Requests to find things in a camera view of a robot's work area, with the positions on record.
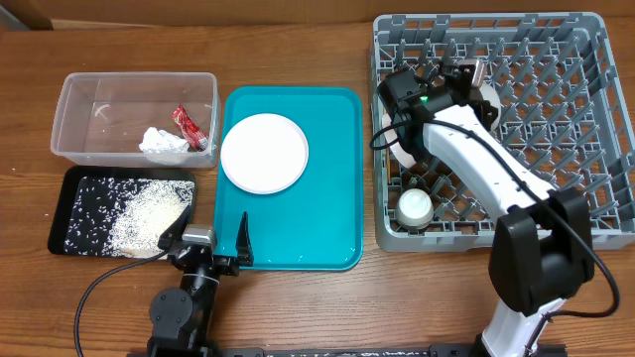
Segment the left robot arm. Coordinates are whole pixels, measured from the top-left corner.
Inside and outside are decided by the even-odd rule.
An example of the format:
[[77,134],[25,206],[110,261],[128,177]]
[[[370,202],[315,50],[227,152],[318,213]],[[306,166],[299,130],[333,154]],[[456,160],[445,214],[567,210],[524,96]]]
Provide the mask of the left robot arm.
[[168,262],[183,275],[177,288],[157,293],[151,302],[153,331],[147,354],[220,356],[222,352],[207,338],[207,330],[220,278],[237,277],[243,267],[251,267],[254,263],[248,214],[241,216],[234,256],[215,252],[214,229],[192,224],[189,208],[160,235],[158,247],[165,251]]

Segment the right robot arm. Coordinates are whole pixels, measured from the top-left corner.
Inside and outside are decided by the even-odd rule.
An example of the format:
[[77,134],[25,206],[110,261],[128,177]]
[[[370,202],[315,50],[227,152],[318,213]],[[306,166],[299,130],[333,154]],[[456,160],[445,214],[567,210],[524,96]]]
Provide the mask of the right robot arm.
[[410,69],[386,75],[378,134],[405,168],[429,158],[447,165],[495,223],[488,271],[499,303],[471,355],[563,356],[565,348],[538,340],[594,276],[586,200],[539,178],[493,138],[501,104],[485,73],[482,61],[463,59],[441,65],[441,85]]

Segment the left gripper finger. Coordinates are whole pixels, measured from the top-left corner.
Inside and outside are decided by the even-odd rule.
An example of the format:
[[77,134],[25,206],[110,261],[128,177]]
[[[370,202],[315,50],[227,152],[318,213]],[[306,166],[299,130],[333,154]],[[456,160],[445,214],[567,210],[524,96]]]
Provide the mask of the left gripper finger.
[[169,250],[175,241],[180,240],[186,227],[191,223],[192,208],[187,206],[181,215],[160,235],[158,248]]
[[248,213],[243,212],[236,237],[235,244],[236,254],[238,258],[252,258],[253,251],[248,232]]

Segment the white tissue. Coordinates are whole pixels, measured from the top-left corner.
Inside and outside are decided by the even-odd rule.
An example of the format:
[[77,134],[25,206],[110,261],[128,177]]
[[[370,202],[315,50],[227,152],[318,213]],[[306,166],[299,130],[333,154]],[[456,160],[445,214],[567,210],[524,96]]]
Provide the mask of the white tissue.
[[186,153],[189,148],[187,140],[155,127],[147,129],[139,144],[139,149],[146,154]]

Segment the wooden chopstick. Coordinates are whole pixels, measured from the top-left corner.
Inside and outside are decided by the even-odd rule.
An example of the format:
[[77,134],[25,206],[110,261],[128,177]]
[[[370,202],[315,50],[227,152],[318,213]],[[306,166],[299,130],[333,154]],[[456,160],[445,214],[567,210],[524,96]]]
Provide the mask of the wooden chopstick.
[[385,150],[385,154],[386,154],[386,159],[385,159],[385,164],[386,164],[386,185],[389,188],[392,185],[392,154],[391,151],[389,149]]

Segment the white rice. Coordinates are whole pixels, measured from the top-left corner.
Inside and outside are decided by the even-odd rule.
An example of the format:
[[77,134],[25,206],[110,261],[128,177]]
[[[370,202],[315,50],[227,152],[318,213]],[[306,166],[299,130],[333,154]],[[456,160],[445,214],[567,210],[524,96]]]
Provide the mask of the white rice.
[[190,208],[191,180],[84,177],[64,230],[63,253],[145,259],[160,236]]

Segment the white cup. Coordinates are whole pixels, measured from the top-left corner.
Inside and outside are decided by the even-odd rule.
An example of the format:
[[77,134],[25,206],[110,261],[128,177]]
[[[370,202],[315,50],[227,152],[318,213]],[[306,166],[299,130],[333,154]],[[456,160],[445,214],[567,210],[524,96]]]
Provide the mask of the white cup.
[[397,222],[408,230],[421,230],[429,226],[434,218],[434,207],[430,196],[419,188],[404,191],[395,208]]

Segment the grey bowl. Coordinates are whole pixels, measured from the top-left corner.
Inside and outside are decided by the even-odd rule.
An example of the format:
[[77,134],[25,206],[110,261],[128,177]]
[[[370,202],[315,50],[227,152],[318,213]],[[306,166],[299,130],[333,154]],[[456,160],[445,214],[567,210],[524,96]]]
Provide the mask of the grey bowl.
[[[497,110],[497,113],[492,119],[485,120],[481,118],[483,126],[488,131],[496,129],[499,126],[501,111],[500,97],[496,90],[489,84],[482,84],[479,88],[470,89],[469,98],[475,100],[486,100]],[[383,136],[385,140],[391,144],[390,151],[404,168],[409,169],[422,161],[422,159],[417,160],[412,154],[408,153],[403,148],[403,146],[399,143],[399,136],[395,129],[387,130]]]

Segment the red snack wrapper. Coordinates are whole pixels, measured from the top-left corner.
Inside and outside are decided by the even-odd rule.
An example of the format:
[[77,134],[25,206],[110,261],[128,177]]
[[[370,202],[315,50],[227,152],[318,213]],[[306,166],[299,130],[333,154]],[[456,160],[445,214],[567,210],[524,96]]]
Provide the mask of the red snack wrapper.
[[189,117],[186,109],[180,104],[173,113],[173,121],[180,128],[184,139],[191,147],[198,151],[204,151],[209,145],[208,137]]

